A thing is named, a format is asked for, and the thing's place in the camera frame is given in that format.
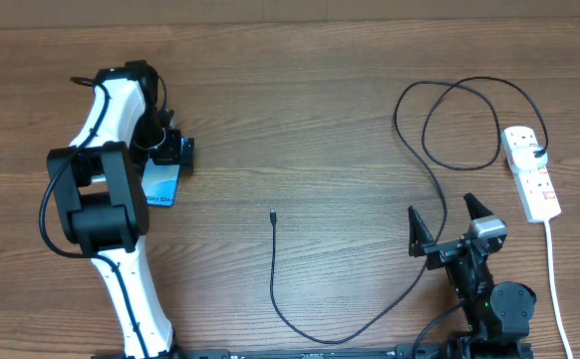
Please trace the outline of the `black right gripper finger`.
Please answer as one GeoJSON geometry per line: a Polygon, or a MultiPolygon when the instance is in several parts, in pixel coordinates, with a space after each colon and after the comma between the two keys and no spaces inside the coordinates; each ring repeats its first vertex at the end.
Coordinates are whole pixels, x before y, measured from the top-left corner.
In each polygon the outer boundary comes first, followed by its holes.
{"type": "Polygon", "coordinates": [[[428,247],[435,245],[435,238],[413,206],[408,208],[408,215],[410,226],[409,256],[423,256],[428,247]]]}
{"type": "Polygon", "coordinates": [[[489,210],[484,204],[482,204],[473,193],[466,193],[463,196],[463,199],[465,201],[465,205],[471,220],[493,215],[493,212],[489,210]]]}

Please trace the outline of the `blue Galaxy smartphone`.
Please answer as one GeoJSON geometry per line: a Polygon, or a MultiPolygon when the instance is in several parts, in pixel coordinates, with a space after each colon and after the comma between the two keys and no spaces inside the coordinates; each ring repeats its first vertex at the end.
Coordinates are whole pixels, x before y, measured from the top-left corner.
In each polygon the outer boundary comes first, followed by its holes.
{"type": "Polygon", "coordinates": [[[180,166],[158,166],[152,159],[145,165],[142,188],[149,206],[173,207],[179,184],[180,166]]]}

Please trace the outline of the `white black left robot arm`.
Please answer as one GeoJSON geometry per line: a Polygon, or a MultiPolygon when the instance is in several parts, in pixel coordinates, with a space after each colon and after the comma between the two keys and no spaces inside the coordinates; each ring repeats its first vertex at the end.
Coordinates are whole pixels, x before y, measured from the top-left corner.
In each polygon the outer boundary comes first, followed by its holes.
{"type": "Polygon", "coordinates": [[[124,358],[179,358],[148,267],[151,207],[173,206],[179,178],[193,172],[194,140],[182,135],[167,108],[163,78],[145,60],[105,68],[74,83],[94,101],[79,134],[47,155],[50,182],[39,209],[43,241],[54,201],[66,238],[104,280],[124,336],[124,358]]]}

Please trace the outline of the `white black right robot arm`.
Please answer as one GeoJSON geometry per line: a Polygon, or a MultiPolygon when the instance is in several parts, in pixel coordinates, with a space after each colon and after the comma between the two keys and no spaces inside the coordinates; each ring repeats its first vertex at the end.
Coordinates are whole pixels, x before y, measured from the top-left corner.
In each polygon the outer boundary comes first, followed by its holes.
{"type": "Polygon", "coordinates": [[[422,217],[409,207],[409,255],[423,256],[426,269],[445,270],[458,304],[427,325],[411,347],[411,358],[531,358],[533,352],[522,339],[529,335],[536,294],[513,281],[496,283],[487,260],[507,237],[506,223],[472,193],[463,197],[470,224],[459,239],[439,243],[422,217]],[[423,339],[438,323],[462,310],[468,329],[452,332],[440,344],[424,345],[423,339]]]}

